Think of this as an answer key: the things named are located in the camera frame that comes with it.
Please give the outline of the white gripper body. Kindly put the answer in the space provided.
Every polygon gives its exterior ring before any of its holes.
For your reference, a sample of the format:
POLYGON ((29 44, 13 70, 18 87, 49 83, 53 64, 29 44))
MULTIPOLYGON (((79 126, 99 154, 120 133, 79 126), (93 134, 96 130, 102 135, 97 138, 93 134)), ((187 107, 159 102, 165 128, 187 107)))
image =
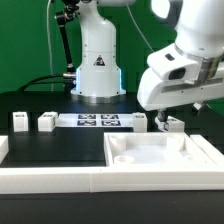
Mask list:
POLYGON ((152 53, 137 99, 147 111, 224 97, 224 62, 183 53, 174 44, 152 53))

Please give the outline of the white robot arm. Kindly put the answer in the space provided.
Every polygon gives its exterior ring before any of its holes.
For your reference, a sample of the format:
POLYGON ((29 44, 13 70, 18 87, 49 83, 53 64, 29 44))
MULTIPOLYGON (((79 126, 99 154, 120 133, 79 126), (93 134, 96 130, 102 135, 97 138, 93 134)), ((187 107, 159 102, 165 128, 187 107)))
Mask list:
MULTIPOLYGON (((70 94, 109 103, 126 94, 117 66, 116 27, 100 7, 128 7, 136 0, 62 0, 57 13, 70 94)), ((201 105, 224 98, 224 0, 149 0, 152 14, 176 31, 175 41, 147 57, 137 100, 147 111, 201 105)))

